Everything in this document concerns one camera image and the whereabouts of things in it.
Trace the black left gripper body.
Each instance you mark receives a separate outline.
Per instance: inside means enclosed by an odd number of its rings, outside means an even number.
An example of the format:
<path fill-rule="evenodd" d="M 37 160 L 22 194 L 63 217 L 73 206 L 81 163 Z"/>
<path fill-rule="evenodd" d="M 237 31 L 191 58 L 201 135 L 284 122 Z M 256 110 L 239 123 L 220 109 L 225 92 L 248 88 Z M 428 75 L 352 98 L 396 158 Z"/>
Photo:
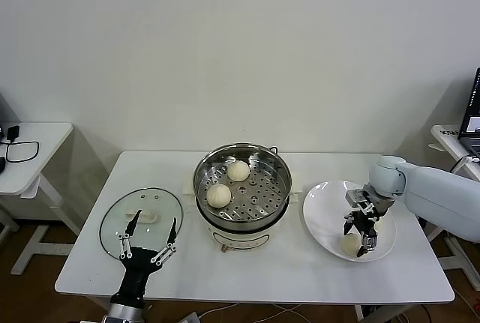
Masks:
<path fill-rule="evenodd" d="M 142 247 L 131 247 L 130 251 L 131 258 L 121 259 L 125 273 L 119 290 L 110 298 L 111 304 L 144 304 L 149 275 L 161 269 L 151 263 L 156 251 Z"/>

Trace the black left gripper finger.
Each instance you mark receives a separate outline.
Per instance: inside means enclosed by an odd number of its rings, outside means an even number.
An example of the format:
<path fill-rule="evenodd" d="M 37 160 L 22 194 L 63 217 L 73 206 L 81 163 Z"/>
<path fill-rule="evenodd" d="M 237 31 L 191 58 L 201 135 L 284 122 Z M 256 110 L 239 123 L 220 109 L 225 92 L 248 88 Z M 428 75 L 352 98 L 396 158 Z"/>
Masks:
<path fill-rule="evenodd" d="M 154 257 L 151 258 L 152 264 L 164 264 L 176 252 L 176 238 L 177 238 L 177 218 L 173 218 L 172 226 L 169 231 L 169 236 L 166 240 L 166 246 L 161 249 Z"/>
<path fill-rule="evenodd" d="M 130 238 L 134 234 L 137 227 L 138 220 L 143 211 L 138 210 L 133 216 L 132 220 L 127 224 L 127 227 L 123 235 L 119 235 L 118 240 L 120 243 L 120 259 L 131 259 L 133 253 L 131 252 Z"/>

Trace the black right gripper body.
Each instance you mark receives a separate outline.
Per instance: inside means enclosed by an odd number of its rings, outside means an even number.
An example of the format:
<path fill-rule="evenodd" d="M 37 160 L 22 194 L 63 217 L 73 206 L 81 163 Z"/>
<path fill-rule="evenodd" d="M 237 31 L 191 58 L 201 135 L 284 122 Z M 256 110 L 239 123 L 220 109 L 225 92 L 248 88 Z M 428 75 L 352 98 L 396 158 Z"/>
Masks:
<path fill-rule="evenodd" d="M 378 234 L 374 225 L 380 220 L 380 215 L 373 204 L 357 205 L 347 215 L 347 232 L 355 227 L 362 238 L 373 240 Z"/>

